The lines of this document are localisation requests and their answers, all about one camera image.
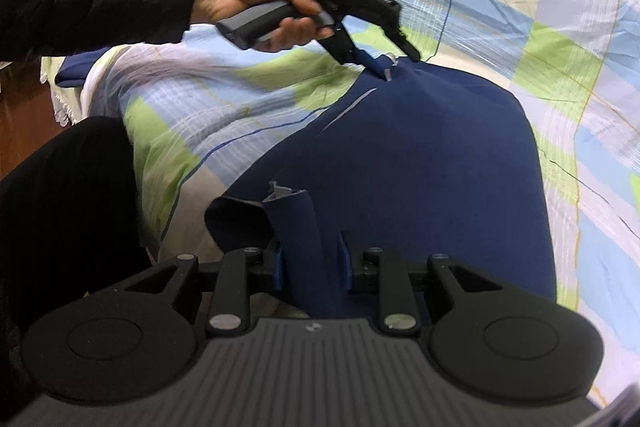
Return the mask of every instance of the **screw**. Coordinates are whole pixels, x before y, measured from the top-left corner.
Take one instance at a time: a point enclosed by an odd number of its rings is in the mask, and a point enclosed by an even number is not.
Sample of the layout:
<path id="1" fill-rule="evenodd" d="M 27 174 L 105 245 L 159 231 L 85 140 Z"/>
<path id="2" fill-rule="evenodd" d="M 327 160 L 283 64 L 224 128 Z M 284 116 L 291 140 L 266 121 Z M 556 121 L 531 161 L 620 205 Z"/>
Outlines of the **screw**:
<path id="1" fill-rule="evenodd" d="M 410 330 L 416 324 L 415 317 L 405 313 L 393 313 L 385 317 L 385 326 L 390 330 Z"/>
<path id="2" fill-rule="evenodd" d="M 220 313 L 209 319 L 209 325 L 217 330 L 237 330 L 242 324 L 242 319 L 231 313 Z"/>

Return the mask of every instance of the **black puffer jacket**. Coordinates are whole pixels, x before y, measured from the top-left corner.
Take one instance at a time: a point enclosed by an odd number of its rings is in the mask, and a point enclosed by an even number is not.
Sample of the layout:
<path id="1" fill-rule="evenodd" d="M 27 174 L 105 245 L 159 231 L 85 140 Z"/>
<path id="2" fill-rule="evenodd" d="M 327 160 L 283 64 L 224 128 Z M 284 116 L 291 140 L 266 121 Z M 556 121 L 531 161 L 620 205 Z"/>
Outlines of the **black puffer jacket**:
<path id="1" fill-rule="evenodd" d="M 193 0 L 0 0 L 0 60 L 179 42 Z"/>

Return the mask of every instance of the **ridged gray surface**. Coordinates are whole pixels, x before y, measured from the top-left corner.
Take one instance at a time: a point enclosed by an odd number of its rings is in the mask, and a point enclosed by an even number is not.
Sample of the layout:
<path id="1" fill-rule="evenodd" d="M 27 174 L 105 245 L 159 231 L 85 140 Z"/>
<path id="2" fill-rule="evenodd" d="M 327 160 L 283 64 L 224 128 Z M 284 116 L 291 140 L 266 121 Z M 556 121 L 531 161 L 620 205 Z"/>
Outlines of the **ridged gray surface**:
<path id="1" fill-rule="evenodd" d="M 436 373 L 416 343 L 365 319 L 262 319 L 244 337 L 209 343 L 153 396 L 93 408 L 42 396 L 12 426 L 565 427 L 595 410 L 586 399 L 544 409 L 483 402 Z"/>

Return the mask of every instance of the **person's hand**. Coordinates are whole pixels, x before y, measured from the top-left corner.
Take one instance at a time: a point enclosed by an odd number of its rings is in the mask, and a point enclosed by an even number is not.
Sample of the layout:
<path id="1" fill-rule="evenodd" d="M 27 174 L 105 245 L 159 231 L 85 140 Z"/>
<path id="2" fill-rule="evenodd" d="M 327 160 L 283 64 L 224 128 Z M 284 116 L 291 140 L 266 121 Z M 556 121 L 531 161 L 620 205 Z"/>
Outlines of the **person's hand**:
<path id="1" fill-rule="evenodd" d="M 226 19 L 249 6 L 270 0 L 195 0 L 191 13 L 191 23 L 216 23 Z M 318 15 L 320 5 L 315 0 L 288 0 L 304 15 Z M 330 28 L 316 29 L 316 24 L 311 17 L 302 19 L 287 18 L 280 22 L 280 27 L 271 36 L 271 42 L 257 46 L 256 49 L 264 52 L 278 52 L 290 50 L 293 46 L 303 46 L 313 39 L 325 39 L 333 35 Z"/>

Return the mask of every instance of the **blanket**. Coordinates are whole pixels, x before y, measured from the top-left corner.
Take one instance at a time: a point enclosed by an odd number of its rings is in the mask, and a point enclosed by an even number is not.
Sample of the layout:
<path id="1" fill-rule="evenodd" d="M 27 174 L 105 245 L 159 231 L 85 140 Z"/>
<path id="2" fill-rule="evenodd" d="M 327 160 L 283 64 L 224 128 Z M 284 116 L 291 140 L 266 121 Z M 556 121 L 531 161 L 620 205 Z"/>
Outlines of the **blanket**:
<path id="1" fill-rule="evenodd" d="M 600 330 L 593 398 L 640 377 L 640 0 L 399 0 L 424 59 L 509 89 L 532 124 L 545 182 L 559 302 Z M 347 20 L 370 53 L 399 51 Z M 216 258 L 202 214 L 266 150 L 353 84 L 317 44 L 240 52 L 215 29 L 103 57 L 86 111 L 124 119 L 143 224 L 161 257 Z"/>

